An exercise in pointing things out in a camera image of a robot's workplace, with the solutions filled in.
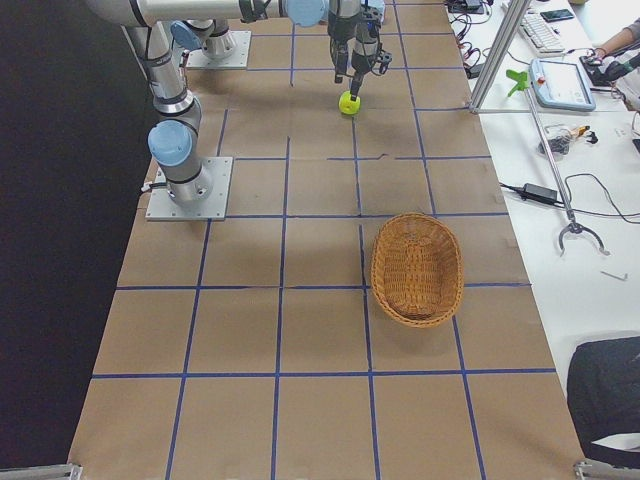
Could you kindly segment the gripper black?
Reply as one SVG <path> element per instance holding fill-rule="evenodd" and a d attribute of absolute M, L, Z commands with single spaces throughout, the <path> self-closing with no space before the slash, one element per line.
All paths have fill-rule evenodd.
<path fill-rule="evenodd" d="M 359 99 L 359 91 L 364 77 L 373 73 L 375 76 L 384 75 L 391 63 L 391 53 L 383 48 L 378 30 L 359 29 L 356 31 L 355 43 L 351 56 L 353 76 L 351 78 L 349 95 L 352 101 Z M 335 47 L 333 49 L 334 82 L 342 83 L 348 68 L 348 48 Z"/>
<path fill-rule="evenodd" d="M 359 0 L 330 0 L 327 33 L 330 38 L 330 52 L 336 53 L 346 47 L 355 37 L 356 25 L 361 12 Z"/>

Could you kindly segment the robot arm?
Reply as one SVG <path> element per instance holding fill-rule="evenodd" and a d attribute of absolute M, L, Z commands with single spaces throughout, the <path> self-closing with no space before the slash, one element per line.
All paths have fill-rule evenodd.
<path fill-rule="evenodd" d="M 166 181 L 167 201 L 183 218 L 214 217 L 226 201 L 232 160 L 197 154 L 202 109 L 173 60 L 172 41 L 216 60 L 233 55 L 236 43 L 228 23 L 245 24 L 288 18 L 307 28 L 326 22 L 335 80 L 352 68 L 355 96 L 367 71 L 368 28 L 379 20 L 377 9 L 362 1 L 91 1 L 100 18 L 119 25 L 144 72 L 159 123 L 148 146 Z"/>
<path fill-rule="evenodd" d="M 382 76 L 382 1 L 242 1 L 238 20 L 178 20 L 167 27 L 183 70 L 321 69 L 345 82 L 340 109 L 353 114 L 367 75 Z"/>

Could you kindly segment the person forearm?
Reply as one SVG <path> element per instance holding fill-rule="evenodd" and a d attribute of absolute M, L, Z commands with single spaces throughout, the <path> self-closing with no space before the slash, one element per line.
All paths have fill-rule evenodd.
<path fill-rule="evenodd" d="M 639 40 L 639 19 L 621 29 L 618 33 L 594 48 L 598 59 L 611 56 L 613 52 L 628 47 Z"/>

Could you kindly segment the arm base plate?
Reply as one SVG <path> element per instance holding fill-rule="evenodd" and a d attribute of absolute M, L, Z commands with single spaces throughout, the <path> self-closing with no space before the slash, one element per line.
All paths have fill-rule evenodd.
<path fill-rule="evenodd" d="M 247 68 L 251 44 L 250 31 L 229 30 L 211 36 L 199 50 L 192 51 L 187 60 L 191 70 L 244 70 Z"/>
<path fill-rule="evenodd" d="M 149 192 L 148 221 L 224 221 L 232 178 L 232 157 L 202 157 L 197 178 L 169 182 L 161 167 Z"/>

